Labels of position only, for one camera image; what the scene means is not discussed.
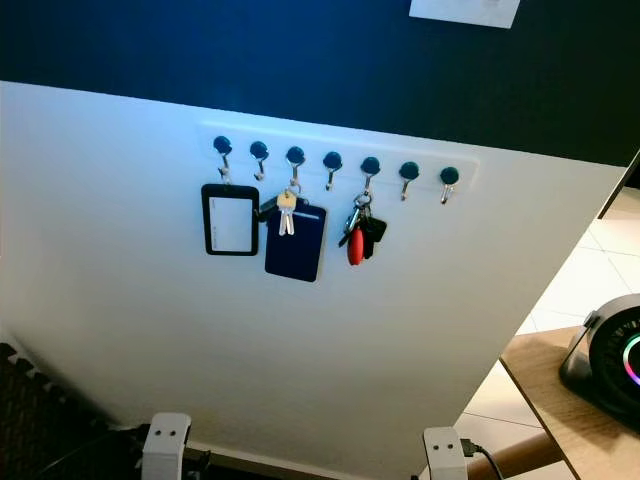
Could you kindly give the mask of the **white partition board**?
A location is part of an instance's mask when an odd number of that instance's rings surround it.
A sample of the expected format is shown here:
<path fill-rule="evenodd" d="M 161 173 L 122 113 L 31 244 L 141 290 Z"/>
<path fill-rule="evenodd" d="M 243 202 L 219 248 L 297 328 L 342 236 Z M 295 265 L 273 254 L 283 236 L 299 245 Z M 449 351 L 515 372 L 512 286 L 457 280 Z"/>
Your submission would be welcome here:
<path fill-rule="evenodd" d="M 404 136 L 481 177 L 444 205 L 372 191 L 388 228 L 357 266 L 339 239 L 364 186 L 302 187 L 328 220 L 298 282 L 206 252 L 198 124 L 324 124 L 17 82 L 0 113 L 5 333 L 119 424 L 187 413 L 220 454 L 343 479 L 422 471 L 422 431 L 458 419 L 625 174 Z"/>

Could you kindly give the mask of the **teal knob metal hook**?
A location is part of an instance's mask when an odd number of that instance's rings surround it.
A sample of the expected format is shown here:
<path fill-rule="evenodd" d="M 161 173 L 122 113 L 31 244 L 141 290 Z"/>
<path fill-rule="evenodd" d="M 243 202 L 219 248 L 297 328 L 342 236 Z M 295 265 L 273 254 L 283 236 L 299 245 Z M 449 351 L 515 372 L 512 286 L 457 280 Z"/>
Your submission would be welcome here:
<path fill-rule="evenodd" d="M 215 151 L 218 152 L 221 159 L 221 165 L 218 168 L 221 182 L 229 186 L 229 184 L 232 183 L 232 178 L 230 178 L 230 152 L 233 151 L 233 147 L 225 136 L 216 137 L 215 140 L 212 141 L 212 146 L 214 146 Z"/>
<path fill-rule="evenodd" d="M 291 188 L 296 189 L 298 193 L 302 191 L 300 183 L 300 169 L 306 163 L 305 151 L 301 147 L 292 146 L 285 152 L 285 160 L 291 165 Z"/>
<path fill-rule="evenodd" d="M 323 157 L 323 165 L 326 169 L 325 191 L 333 191 L 335 174 L 343 168 L 343 157 L 337 151 L 330 151 Z"/>
<path fill-rule="evenodd" d="M 252 159 L 257 163 L 257 172 L 253 177 L 257 182 L 264 182 L 266 177 L 265 161 L 269 159 L 270 151 L 268 146 L 262 141 L 253 141 L 250 146 Z"/>
<path fill-rule="evenodd" d="M 378 157 L 369 156 L 365 157 L 365 160 L 360 164 L 361 173 L 364 174 L 364 189 L 362 189 L 362 195 L 372 195 L 372 178 L 381 172 L 381 164 Z"/>
<path fill-rule="evenodd" d="M 399 189 L 399 200 L 406 201 L 410 196 L 410 184 L 420 177 L 420 165 L 415 161 L 407 161 L 399 166 L 399 178 L 401 178 L 401 189 Z"/>
<path fill-rule="evenodd" d="M 439 180 L 442 183 L 442 196 L 440 196 L 440 204 L 448 204 L 451 197 L 456 192 L 456 184 L 460 182 L 460 170 L 456 166 L 445 166 L 440 170 Z"/>

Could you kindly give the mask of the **gold and silver key pair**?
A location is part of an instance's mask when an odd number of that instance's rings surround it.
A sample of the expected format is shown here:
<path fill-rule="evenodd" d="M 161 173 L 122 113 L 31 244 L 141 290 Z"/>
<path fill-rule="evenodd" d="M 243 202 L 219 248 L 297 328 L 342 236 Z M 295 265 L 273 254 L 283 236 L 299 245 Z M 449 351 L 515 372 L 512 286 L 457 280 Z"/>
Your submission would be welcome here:
<path fill-rule="evenodd" d="M 270 200 L 259 207 L 257 220 L 268 221 L 270 216 L 275 212 L 275 214 L 278 215 L 276 234 L 278 234 L 278 236 L 293 236 L 293 214 L 294 211 L 296 211 L 297 202 L 298 195 L 294 192 L 294 189 L 292 187 L 285 188 L 278 196 L 270 198 Z"/>

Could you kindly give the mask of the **navy card holder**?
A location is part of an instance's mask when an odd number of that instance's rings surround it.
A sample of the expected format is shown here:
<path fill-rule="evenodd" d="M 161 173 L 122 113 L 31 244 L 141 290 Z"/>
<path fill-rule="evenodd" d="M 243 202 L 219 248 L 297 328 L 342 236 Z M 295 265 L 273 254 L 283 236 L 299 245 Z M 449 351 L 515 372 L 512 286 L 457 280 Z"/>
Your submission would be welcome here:
<path fill-rule="evenodd" d="M 265 223 L 265 273 L 301 282 L 316 282 L 326 227 L 326 210 L 307 200 L 297 201 L 292 214 L 294 233 L 280 236 L 282 215 L 273 209 Z"/>

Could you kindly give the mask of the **round wooden table leg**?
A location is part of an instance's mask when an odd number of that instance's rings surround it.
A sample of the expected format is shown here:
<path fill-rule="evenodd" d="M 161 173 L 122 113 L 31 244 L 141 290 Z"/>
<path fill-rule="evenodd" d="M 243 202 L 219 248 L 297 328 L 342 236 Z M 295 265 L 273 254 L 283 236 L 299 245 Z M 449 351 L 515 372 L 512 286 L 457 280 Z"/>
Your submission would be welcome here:
<path fill-rule="evenodd" d="M 515 476 L 563 461 L 564 453 L 552 436 L 540 433 L 500 449 L 497 453 L 490 453 L 490 457 L 503 479 L 513 480 Z"/>

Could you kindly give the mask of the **black frame badge holder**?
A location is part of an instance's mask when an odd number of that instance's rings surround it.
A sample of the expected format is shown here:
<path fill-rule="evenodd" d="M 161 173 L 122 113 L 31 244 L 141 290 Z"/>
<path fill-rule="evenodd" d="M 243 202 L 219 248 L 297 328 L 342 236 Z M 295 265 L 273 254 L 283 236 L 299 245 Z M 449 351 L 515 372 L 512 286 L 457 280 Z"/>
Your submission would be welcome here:
<path fill-rule="evenodd" d="M 209 255 L 255 256 L 259 252 L 259 189 L 234 184 L 201 187 L 205 248 Z"/>

